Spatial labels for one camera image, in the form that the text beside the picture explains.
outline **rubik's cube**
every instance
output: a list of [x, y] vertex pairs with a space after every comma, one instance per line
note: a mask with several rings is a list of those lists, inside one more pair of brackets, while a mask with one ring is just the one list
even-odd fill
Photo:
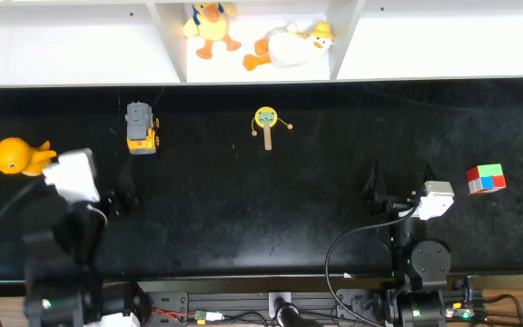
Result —
[[501, 164], [482, 164], [468, 170], [469, 191], [472, 194], [492, 193], [506, 188]]

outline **wooden handle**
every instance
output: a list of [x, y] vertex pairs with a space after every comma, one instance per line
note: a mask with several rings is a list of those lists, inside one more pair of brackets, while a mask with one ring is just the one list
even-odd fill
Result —
[[271, 150], [271, 127], [269, 124], [263, 126], [263, 142], [267, 151]]

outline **blue square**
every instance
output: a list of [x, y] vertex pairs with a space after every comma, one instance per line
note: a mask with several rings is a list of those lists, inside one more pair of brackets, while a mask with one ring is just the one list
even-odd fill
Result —
[[494, 188], [494, 180], [491, 177], [481, 177], [481, 186], [484, 189]]

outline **metal bracket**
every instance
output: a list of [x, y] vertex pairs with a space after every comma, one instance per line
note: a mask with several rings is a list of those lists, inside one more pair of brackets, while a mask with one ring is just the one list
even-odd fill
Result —
[[291, 292], [269, 292], [268, 293], [268, 312], [270, 318], [276, 316], [276, 300], [282, 298], [285, 302], [291, 303]]
[[[346, 304], [347, 307], [351, 308], [354, 313], [357, 313], [363, 316], [366, 319], [371, 321], [377, 321], [377, 319], [372, 314], [372, 307], [368, 306], [370, 299], [372, 299], [372, 291], [370, 290], [360, 290], [360, 289], [339, 289], [336, 291], [336, 296]], [[352, 316], [340, 305], [336, 306], [336, 316], [340, 318], [352, 319]], [[354, 322], [341, 322], [338, 321], [341, 326], [344, 325], [353, 325]]]
[[[189, 294], [187, 292], [147, 292], [156, 308], [167, 312], [187, 313], [189, 311]], [[147, 327], [184, 327], [187, 325], [186, 317], [178, 317], [178, 321], [164, 314], [154, 314], [146, 325]]]

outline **blue vest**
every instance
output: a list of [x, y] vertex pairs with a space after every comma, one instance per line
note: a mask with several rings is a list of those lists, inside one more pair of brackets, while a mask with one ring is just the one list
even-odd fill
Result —
[[[225, 9], [223, 9], [223, 6], [222, 4], [219, 4], [219, 12], [220, 13], [224, 13], [225, 12]], [[195, 5], [192, 6], [192, 20], [195, 22], [195, 24], [197, 26], [199, 26], [201, 24], [201, 22], [199, 21], [199, 18], [197, 18], [197, 15], [199, 14], [199, 12], [197, 11], [197, 8], [195, 8]]]

